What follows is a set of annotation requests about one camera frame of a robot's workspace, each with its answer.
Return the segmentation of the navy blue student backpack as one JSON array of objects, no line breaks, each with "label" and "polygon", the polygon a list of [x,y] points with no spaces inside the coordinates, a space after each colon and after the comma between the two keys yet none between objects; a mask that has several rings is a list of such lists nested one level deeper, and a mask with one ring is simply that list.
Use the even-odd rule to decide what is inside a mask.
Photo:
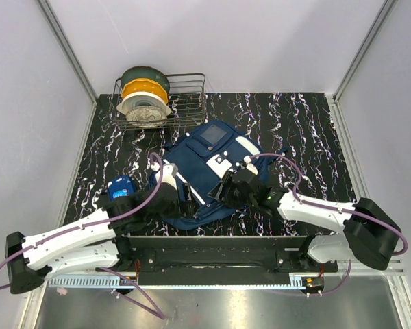
[{"label": "navy blue student backpack", "polygon": [[227,171],[242,168],[244,158],[263,154],[264,150],[245,133],[230,124],[212,120],[164,145],[162,161],[178,168],[176,175],[179,198],[185,200],[183,187],[190,187],[195,212],[163,221],[179,230],[193,230],[233,215],[236,208],[226,206],[208,193],[219,184]]}]

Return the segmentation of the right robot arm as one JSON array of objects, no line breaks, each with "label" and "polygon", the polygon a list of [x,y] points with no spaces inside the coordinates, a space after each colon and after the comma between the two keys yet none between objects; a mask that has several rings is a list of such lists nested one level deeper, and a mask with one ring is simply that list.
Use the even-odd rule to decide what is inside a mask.
[{"label": "right robot arm", "polygon": [[248,169],[228,171],[208,193],[230,208],[253,207],[265,217],[309,223],[332,231],[308,238],[297,254],[304,271],[321,263],[357,260],[375,270],[387,269],[400,239],[400,227],[373,200],[329,202],[263,183]]}]

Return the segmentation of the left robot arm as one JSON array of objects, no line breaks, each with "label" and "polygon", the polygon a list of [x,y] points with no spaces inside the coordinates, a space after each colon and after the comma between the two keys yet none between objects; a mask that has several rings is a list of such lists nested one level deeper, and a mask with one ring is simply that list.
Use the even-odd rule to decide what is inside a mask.
[{"label": "left robot arm", "polygon": [[121,236],[143,230],[156,218],[193,217],[202,205],[188,184],[163,182],[135,193],[109,188],[102,206],[84,218],[41,234],[25,236],[16,231],[7,235],[10,292],[26,293],[60,273],[82,269],[114,266],[127,271],[134,255],[122,247]]}]

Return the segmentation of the blue dinosaur pencil case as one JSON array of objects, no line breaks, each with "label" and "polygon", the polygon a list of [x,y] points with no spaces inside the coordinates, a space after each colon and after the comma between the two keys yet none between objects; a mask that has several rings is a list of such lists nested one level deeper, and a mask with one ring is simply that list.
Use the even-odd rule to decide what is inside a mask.
[{"label": "blue dinosaur pencil case", "polygon": [[136,183],[128,175],[120,175],[111,179],[107,184],[107,194],[110,201],[118,197],[133,195],[136,191]]}]

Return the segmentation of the grey speckled plate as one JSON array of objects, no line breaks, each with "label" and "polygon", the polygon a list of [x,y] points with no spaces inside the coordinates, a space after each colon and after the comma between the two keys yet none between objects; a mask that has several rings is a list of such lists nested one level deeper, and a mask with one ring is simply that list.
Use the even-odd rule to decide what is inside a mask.
[{"label": "grey speckled plate", "polygon": [[155,106],[136,106],[127,112],[126,119],[134,127],[156,128],[166,123],[167,114]]}]

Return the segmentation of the white plate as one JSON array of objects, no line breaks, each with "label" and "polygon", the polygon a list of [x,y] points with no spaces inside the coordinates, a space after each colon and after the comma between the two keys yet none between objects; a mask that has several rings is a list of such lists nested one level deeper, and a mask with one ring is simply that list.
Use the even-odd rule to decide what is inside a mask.
[{"label": "white plate", "polygon": [[137,106],[152,106],[163,111],[165,115],[171,113],[167,103],[159,96],[149,92],[135,92],[124,97],[116,109],[126,115],[132,108]]}]

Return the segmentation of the yellow plate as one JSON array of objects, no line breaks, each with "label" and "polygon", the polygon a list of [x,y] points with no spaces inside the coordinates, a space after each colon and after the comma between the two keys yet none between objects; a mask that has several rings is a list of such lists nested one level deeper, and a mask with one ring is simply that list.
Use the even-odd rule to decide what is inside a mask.
[{"label": "yellow plate", "polygon": [[163,88],[158,82],[147,79],[147,78],[136,78],[124,85],[122,89],[121,96],[125,98],[126,96],[137,93],[146,92],[158,96],[164,103],[169,102],[168,92]]}]

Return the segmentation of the dark green plate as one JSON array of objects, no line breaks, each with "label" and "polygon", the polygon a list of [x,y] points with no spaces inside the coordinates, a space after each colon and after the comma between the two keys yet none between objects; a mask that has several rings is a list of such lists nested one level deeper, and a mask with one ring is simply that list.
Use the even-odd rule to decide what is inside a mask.
[{"label": "dark green plate", "polygon": [[121,87],[124,88],[127,83],[138,78],[157,82],[167,93],[170,91],[170,83],[165,74],[150,66],[133,66],[126,70],[121,76]]}]

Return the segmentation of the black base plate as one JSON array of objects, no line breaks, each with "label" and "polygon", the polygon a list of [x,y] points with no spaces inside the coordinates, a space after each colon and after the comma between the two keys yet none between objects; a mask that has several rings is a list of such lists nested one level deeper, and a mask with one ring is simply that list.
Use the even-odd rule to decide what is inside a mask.
[{"label": "black base plate", "polygon": [[292,286],[293,275],[338,273],[303,254],[302,236],[135,236],[119,239],[109,268],[142,288],[255,289]]}]

